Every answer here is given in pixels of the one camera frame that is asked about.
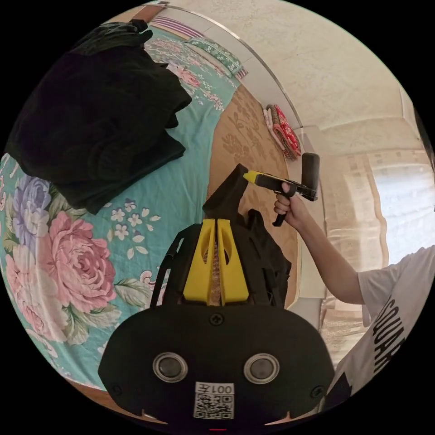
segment black clothing pile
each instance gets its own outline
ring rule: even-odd
[[[165,130],[192,101],[178,77],[144,50],[142,20],[103,24],[78,41],[24,105],[6,152],[74,208],[98,210],[181,157]]]
[[[240,200],[248,185],[243,178],[246,172],[248,169],[238,164],[203,205],[203,211],[209,219],[227,219],[251,232],[269,260],[267,268],[273,273],[281,303],[284,304],[291,271],[290,261],[284,257],[281,248],[266,230],[259,211],[249,210],[246,219],[238,213]]]

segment floral bedspread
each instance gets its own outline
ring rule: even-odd
[[[181,159],[96,216],[71,208],[9,155],[0,164],[0,270],[13,307],[62,376],[103,390],[97,370],[109,337],[149,307],[167,248],[179,231],[202,221],[214,129],[238,86],[181,38],[153,32],[147,52],[169,63],[193,99],[168,130],[186,147]]]

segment label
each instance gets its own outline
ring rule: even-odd
[[[230,420],[234,418],[234,384],[195,383],[195,418]]]

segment pillow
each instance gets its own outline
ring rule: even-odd
[[[201,51],[212,56],[216,61],[222,64],[231,75],[235,76],[243,69],[243,65],[234,54],[226,48],[207,38],[190,38],[186,44],[198,48]]]
[[[219,71],[222,71],[227,77],[232,77],[231,71],[222,65],[220,61],[216,60],[210,53],[196,47],[194,45],[189,45],[189,48],[195,53],[199,54],[203,59],[205,59],[212,67],[216,67]]]

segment yellow tip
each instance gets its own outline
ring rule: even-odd
[[[258,174],[259,172],[257,171],[248,171],[245,174],[243,174],[243,178],[249,181],[250,183],[255,184],[255,180],[257,179]]]

